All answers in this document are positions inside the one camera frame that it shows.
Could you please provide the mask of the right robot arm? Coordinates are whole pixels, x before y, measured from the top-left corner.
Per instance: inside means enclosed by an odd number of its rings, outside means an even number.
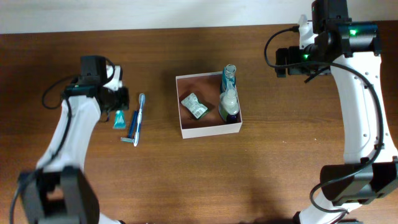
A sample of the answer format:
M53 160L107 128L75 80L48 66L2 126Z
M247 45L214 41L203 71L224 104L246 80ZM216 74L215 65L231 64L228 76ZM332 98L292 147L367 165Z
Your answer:
M311 205L294 223L342 223L345 215L397 188L397 148L382 99L381 40L373 22L353 22L346 1L317 0L312 18L294 27L298 46L277 50L278 77L330 74L340 96L344 163L326 165L310 193Z

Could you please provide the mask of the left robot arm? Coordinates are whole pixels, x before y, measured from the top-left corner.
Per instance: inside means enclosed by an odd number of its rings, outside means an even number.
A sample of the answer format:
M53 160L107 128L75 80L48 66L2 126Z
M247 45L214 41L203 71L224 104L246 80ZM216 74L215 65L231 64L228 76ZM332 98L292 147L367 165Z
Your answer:
M60 120L30 172L21 172L14 198L29 223L116 223L101 213L83 171L92 132L102 113L129 108L123 70L99 55L82 56L81 72L60 95Z

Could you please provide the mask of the green white soap packet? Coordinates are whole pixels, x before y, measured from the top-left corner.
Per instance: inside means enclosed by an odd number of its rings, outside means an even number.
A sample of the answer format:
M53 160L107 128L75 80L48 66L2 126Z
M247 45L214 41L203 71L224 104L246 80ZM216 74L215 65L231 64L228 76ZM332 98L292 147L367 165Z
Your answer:
M208 108L199 102L196 94L194 93L191 93L184 98L181 104L191 112L195 119L200 119L208 112Z

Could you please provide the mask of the blue Listerine mouthwash bottle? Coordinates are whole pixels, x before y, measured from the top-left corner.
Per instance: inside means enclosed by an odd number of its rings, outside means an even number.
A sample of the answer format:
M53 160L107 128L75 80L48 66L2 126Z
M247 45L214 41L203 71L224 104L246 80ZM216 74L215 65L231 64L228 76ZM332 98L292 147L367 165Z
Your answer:
M226 87L227 87L227 82L231 81L233 84L233 87L236 86L236 66L233 64L228 64L227 66L225 66L225 68L223 69L223 74L222 74L222 81L221 81L221 85L220 85L220 93L223 93L226 91Z

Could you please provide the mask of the Colgate toothpaste tube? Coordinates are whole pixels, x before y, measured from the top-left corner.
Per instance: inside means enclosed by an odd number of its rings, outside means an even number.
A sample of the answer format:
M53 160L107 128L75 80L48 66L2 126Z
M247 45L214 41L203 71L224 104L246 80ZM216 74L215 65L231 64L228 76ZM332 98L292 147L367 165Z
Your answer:
M113 129L125 129L125 128L126 128L126 121L125 121L124 111L117 110L115 112Z

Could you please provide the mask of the clear spray bottle dark liquid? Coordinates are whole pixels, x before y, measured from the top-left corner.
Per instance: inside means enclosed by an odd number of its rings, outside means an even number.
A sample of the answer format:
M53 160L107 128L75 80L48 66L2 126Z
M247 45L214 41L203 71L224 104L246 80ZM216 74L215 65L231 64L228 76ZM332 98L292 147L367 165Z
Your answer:
M238 94L232 81L226 82L226 89L220 95L219 114L226 124L238 122L239 103Z

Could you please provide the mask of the blue toothbrush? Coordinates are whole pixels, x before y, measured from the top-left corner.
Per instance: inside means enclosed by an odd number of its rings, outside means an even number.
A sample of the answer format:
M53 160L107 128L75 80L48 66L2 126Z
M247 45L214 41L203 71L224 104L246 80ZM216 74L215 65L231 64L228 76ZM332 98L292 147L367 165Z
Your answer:
M138 145L139 142L139 135L140 135L140 130L141 130L141 123L142 123L142 114L143 114L143 109L146 101L146 96L144 93L141 93L139 95L139 110L137 114L137 127L136 127L136 133L134 135L134 147Z

